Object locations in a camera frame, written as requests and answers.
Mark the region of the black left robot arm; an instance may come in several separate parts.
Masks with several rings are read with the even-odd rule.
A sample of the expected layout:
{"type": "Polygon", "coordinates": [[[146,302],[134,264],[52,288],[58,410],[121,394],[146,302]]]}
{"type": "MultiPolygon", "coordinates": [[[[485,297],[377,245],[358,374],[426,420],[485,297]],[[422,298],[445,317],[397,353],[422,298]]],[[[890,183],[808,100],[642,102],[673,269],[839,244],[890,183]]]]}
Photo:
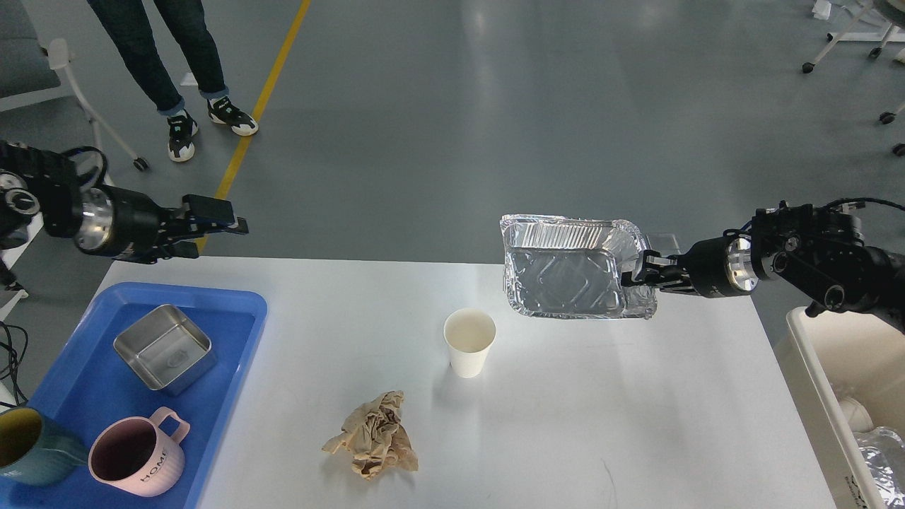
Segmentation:
{"type": "Polygon", "coordinates": [[[185,194],[176,207],[159,206],[133,190],[107,183],[107,156],[81,146],[62,153],[2,141],[2,249],[29,241],[42,219],[54,238],[78,251],[135,264],[199,257],[197,241],[210,234],[246,235],[245,218],[224,199],[185,194]]]}

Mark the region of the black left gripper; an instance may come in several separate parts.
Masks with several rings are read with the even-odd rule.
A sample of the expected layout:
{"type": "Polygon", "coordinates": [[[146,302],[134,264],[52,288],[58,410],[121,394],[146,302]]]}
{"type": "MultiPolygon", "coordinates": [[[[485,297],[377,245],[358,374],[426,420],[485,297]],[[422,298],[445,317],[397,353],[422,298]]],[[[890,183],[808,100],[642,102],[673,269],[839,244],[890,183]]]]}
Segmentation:
{"type": "Polygon", "coordinates": [[[91,187],[81,193],[81,224],[72,238],[87,255],[119,261],[155,264],[170,259],[197,259],[193,240],[168,241],[173,226],[178,238],[210,234],[247,235],[247,220],[235,215],[230,201],[200,194],[185,194],[177,215],[145,194],[111,186],[91,187]]]}

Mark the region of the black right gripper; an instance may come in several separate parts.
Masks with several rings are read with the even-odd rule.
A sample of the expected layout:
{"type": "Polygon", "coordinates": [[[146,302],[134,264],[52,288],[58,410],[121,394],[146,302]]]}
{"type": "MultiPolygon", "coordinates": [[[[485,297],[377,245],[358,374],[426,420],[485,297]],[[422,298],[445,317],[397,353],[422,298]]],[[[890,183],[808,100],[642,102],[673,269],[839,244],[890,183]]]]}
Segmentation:
{"type": "Polygon", "coordinates": [[[663,293],[705,298],[748,296],[759,285],[749,238],[721,236],[695,242],[684,254],[643,251],[637,273],[621,274],[621,287],[644,286],[663,293]]]}

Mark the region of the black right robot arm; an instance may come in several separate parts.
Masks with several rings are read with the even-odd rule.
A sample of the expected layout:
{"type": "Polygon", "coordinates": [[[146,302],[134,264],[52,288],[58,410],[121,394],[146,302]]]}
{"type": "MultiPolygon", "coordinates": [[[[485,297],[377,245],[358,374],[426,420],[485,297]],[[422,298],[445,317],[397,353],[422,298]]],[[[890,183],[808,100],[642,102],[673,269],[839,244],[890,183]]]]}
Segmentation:
{"type": "Polygon", "coordinates": [[[866,245],[851,209],[869,197],[837,199],[824,206],[757,209],[742,228],[695,242],[687,252],[644,250],[636,267],[621,274],[624,288],[727,298],[748,296],[760,281],[780,279],[810,299],[805,313],[855,312],[876,316],[902,332],[904,258],[866,245]]]}

